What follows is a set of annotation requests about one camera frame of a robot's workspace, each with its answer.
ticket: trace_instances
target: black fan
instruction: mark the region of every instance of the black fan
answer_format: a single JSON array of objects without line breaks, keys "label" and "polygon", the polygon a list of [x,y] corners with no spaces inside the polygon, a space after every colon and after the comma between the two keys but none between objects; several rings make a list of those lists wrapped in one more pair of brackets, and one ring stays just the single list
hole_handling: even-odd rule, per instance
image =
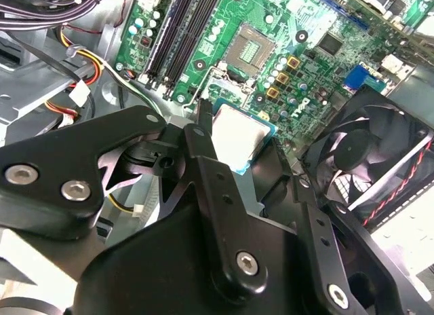
[{"label": "black fan", "polygon": [[413,117],[364,87],[310,146],[305,168],[325,195],[332,181],[350,174],[349,203],[354,202],[362,194],[355,179],[377,182],[414,146],[416,127]]}]

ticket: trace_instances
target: motherboard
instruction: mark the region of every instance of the motherboard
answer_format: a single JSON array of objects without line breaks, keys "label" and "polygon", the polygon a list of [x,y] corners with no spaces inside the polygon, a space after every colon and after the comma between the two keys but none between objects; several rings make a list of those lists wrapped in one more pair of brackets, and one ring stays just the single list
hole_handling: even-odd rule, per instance
[{"label": "motherboard", "polygon": [[136,3],[117,57],[193,111],[227,101],[302,155],[362,86],[387,95],[434,64],[412,33],[434,0],[154,0]]}]

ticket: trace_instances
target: black ram slot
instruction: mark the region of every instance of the black ram slot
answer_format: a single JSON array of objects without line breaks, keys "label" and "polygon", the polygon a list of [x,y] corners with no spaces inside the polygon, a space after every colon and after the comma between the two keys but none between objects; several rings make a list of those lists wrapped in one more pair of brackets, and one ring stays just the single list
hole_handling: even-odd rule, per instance
[{"label": "black ram slot", "polygon": [[219,0],[199,0],[191,21],[184,31],[178,51],[174,54],[172,63],[165,74],[168,78],[167,85],[170,88],[179,80],[184,71],[217,2]]},{"label": "black ram slot", "polygon": [[150,57],[150,62],[147,68],[147,73],[151,77],[157,77],[167,55],[172,50],[172,46],[178,36],[181,24],[183,23],[185,16],[190,8],[193,0],[179,0],[175,1],[168,13],[167,26],[164,26],[163,34],[159,38],[159,42],[155,45],[155,49]]}]

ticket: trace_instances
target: screw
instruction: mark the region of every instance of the screw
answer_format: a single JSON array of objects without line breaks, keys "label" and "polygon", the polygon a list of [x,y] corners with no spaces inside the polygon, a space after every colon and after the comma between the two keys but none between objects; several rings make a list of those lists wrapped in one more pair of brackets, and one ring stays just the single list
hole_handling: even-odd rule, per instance
[{"label": "screw", "polygon": [[345,295],[344,291],[336,286],[335,284],[330,284],[328,286],[328,293],[330,297],[333,299],[336,305],[346,310],[349,307],[349,302],[347,295]]},{"label": "screw", "polygon": [[6,180],[15,185],[28,185],[35,182],[39,174],[33,167],[26,164],[17,164],[5,172]]},{"label": "screw", "polygon": [[68,181],[62,186],[62,195],[70,201],[86,201],[90,196],[90,187],[85,181]]},{"label": "screw", "polygon": [[256,262],[255,258],[247,252],[238,253],[237,264],[248,276],[254,276],[258,273],[258,262]]},{"label": "screw", "polygon": [[154,115],[147,115],[146,118],[153,123],[158,123],[158,118],[156,118]]},{"label": "screw", "polygon": [[341,212],[343,215],[345,215],[347,213],[347,211],[339,204],[336,204],[336,208],[338,209],[339,212]]},{"label": "screw", "polygon": [[205,135],[205,134],[202,132],[202,130],[199,129],[199,128],[195,128],[194,131],[195,131],[195,133],[196,133],[197,135],[200,135],[200,136],[204,136],[204,135]]},{"label": "screw", "polygon": [[309,187],[310,187],[310,185],[309,185],[309,183],[307,182],[307,180],[305,180],[305,179],[303,179],[303,178],[300,178],[300,184],[301,184],[304,188],[309,188]]}]

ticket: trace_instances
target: green circuit board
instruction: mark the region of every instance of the green circuit board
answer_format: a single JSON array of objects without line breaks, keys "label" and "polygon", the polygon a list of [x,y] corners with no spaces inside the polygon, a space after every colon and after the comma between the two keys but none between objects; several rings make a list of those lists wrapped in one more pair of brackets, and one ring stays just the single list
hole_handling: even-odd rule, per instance
[{"label": "green circuit board", "polygon": [[[403,1],[403,17],[420,22],[426,14],[420,0]],[[192,2],[194,9],[198,0]],[[169,6],[170,0],[161,0],[158,8],[165,14]],[[180,23],[184,29],[194,22],[192,15],[187,12]],[[137,18],[147,22],[151,14],[136,4],[127,24]],[[126,31],[117,57],[137,73],[146,69],[154,45],[143,48],[146,30]],[[285,152],[296,156],[352,97],[344,81],[355,67],[375,74],[379,80],[366,84],[382,92],[389,79],[376,70],[386,55],[399,52],[406,60],[417,51],[420,60],[434,60],[431,51],[360,0],[219,0],[192,47],[184,52],[189,56],[185,67],[165,97],[179,105],[191,103],[190,110],[199,96],[213,102],[225,98],[276,125]],[[175,49],[182,47],[173,46],[169,56]],[[154,80],[153,88],[166,85],[163,73]]]},{"label": "green circuit board", "polygon": [[[122,34],[122,44],[119,48],[116,64],[120,63],[123,68],[136,73],[143,71],[170,3],[171,0],[160,0],[159,5],[153,10],[144,9],[137,1],[133,3],[130,16],[125,25],[125,31]],[[159,13],[158,19],[153,18],[154,12]],[[137,25],[137,20],[143,22],[143,25]],[[149,25],[149,22],[152,21],[155,22],[153,27]],[[137,31],[135,35],[130,33],[131,27]],[[152,35],[149,36],[149,33],[146,33],[147,31],[152,31]]]},{"label": "green circuit board", "polygon": [[[270,24],[266,22],[269,16],[273,17]],[[273,51],[263,68],[253,76],[256,87],[247,101],[242,101],[239,95],[212,84],[209,88],[210,99],[225,97],[250,113],[269,120],[279,127],[284,148],[297,154],[302,153],[304,147],[316,138],[336,111],[333,104],[324,106],[323,101],[332,94],[339,94],[340,100],[351,97],[352,94],[342,87],[347,73],[361,62],[376,68],[378,60],[373,61],[372,56],[393,51],[393,47],[384,44],[382,36],[361,29],[320,0],[221,0],[180,82],[174,88],[172,99],[189,102],[197,88],[203,89],[199,84],[209,67],[219,60],[225,60],[228,69],[248,78],[251,74],[233,67],[228,60],[228,50],[234,45],[234,38],[247,26],[273,44]],[[220,33],[214,41],[212,35],[218,32],[216,28],[220,29]],[[308,39],[304,43],[297,42],[298,31],[307,32]],[[334,55],[317,47],[326,33],[341,44]],[[273,76],[280,58],[296,58],[299,65],[293,69],[286,63],[279,71],[279,74],[288,76],[286,83],[276,79],[270,83],[269,77]],[[269,90],[276,90],[276,97],[267,94]],[[310,100],[309,104],[300,115],[291,117],[305,98]]]}]

